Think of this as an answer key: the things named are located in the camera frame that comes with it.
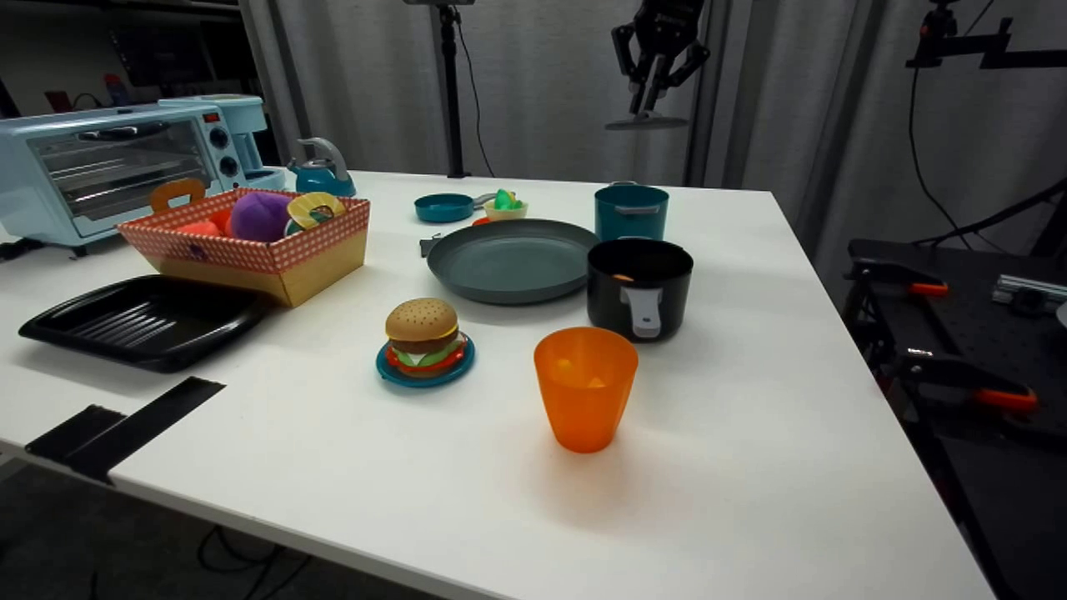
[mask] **black cup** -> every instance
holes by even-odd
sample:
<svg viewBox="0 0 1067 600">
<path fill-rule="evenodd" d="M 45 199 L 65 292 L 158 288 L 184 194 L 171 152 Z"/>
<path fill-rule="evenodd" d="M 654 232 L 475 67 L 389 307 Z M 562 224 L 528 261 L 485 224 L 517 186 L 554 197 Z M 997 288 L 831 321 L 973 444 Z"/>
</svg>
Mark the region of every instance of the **black cup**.
<svg viewBox="0 0 1067 600">
<path fill-rule="evenodd" d="M 678 333 L 693 256 L 663 241 L 608 241 L 590 250 L 590 322 L 636 343 Z"/>
</svg>

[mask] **toaster oven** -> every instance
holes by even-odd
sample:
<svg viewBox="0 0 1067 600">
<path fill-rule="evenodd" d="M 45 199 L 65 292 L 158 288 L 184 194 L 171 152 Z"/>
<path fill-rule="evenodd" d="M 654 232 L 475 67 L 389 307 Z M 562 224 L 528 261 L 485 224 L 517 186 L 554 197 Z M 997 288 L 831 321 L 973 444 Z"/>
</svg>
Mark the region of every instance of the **toaster oven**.
<svg viewBox="0 0 1067 600">
<path fill-rule="evenodd" d="M 0 224 L 15 236 L 86 248 L 152 214 L 152 189 L 198 178 L 209 194 L 276 186 L 253 133 L 259 98 L 177 98 L 145 107 L 0 120 Z"/>
</svg>

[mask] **gray plate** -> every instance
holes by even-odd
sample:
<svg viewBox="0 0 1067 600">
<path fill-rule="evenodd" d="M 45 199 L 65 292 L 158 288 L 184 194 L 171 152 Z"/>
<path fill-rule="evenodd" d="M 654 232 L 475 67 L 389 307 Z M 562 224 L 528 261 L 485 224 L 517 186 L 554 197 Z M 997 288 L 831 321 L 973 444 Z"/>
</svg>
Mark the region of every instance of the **gray plate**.
<svg viewBox="0 0 1067 600">
<path fill-rule="evenodd" d="M 503 220 L 428 244 L 428 263 L 458 298 L 528 307 L 570 298 L 588 283 L 596 236 L 562 220 Z"/>
</svg>

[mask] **toy burger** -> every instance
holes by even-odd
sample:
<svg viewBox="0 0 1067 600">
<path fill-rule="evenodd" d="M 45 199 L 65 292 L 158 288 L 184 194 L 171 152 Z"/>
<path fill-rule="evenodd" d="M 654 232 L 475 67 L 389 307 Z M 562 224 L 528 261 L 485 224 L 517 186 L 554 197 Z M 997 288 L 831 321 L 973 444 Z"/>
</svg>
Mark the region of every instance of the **toy burger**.
<svg viewBox="0 0 1067 600">
<path fill-rule="evenodd" d="M 403 381 L 453 381 L 475 359 L 458 309 L 442 298 L 416 298 L 388 317 L 385 362 Z"/>
</svg>

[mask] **purple ball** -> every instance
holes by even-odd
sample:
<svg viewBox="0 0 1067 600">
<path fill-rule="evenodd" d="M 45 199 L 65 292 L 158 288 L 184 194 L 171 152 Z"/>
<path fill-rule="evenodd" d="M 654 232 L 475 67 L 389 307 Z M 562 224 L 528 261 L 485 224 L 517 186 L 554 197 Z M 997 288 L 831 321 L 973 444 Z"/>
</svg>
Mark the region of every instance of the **purple ball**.
<svg viewBox="0 0 1067 600">
<path fill-rule="evenodd" d="M 281 194 L 243 194 L 231 214 L 231 232 L 243 241 L 281 241 L 286 232 L 286 197 Z"/>
</svg>

